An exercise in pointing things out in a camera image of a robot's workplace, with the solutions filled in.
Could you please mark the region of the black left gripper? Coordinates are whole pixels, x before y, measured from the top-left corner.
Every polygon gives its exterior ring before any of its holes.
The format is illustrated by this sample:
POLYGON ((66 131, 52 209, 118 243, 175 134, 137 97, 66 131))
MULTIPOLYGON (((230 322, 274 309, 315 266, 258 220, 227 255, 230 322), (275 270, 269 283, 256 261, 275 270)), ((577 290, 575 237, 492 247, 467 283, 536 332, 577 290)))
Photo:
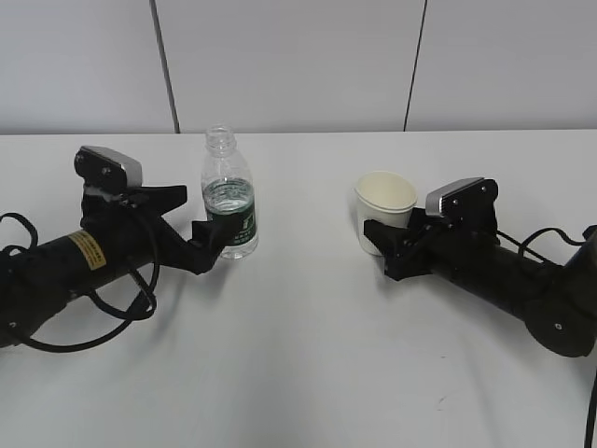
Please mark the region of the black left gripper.
POLYGON ((195 274, 211 271, 233 238, 233 218, 193 221, 185 241, 163 216, 187 202, 187 187, 139 187, 119 195, 83 193, 81 227, 102 249, 107 275, 158 264, 195 274))

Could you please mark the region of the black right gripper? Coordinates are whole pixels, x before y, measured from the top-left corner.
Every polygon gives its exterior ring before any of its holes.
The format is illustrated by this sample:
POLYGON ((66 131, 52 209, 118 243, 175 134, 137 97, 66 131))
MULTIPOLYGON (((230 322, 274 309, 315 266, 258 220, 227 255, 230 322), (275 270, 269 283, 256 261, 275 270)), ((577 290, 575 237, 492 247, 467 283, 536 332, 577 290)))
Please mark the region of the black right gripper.
POLYGON ((383 273, 396 281, 432 273, 454 277, 458 269, 493 245, 493 235, 447 221, 427 221, 420 207, 412 209, 407 228, 374 219, 363 223, 363 250, 384 259, 383 273))

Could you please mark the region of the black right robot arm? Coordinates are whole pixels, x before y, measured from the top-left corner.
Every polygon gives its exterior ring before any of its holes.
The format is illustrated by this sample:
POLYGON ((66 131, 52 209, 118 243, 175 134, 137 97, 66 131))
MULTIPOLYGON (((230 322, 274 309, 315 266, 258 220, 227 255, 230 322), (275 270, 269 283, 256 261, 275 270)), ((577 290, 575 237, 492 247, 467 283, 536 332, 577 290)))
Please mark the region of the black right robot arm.
POLYGON ((545 348, 585 357, 596 344, 596 228, 587 227, 563 265, 525 257, 529 243, 503 247, 494 225, 471 229, 416 209, 407 227, 368 219, 364 234, 381 252, 386 276, 435 275, 518 318, 545 348))

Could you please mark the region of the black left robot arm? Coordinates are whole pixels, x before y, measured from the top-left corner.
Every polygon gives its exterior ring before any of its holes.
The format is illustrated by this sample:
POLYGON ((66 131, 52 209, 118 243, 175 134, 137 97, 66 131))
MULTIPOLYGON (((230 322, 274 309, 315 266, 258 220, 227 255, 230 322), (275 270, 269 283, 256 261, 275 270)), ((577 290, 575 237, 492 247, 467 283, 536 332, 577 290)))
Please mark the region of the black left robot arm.
POLYGON ((209 272, 243 220, 233 213, 195 221, 191 238, 185 240, 163 216, 186 201, 184 186, 130 188, 115 196, 85 189, 80 230, 45 244, 38 242, 28 219, 11 214, 30 233, 31 242, 1 251, 2 346, 23 344, 57 354, 89 350, 156 312, 161 268, 209 272), (34 339, 48 320, 80 297, 91 299, 118 325, 84 343, 34 339))

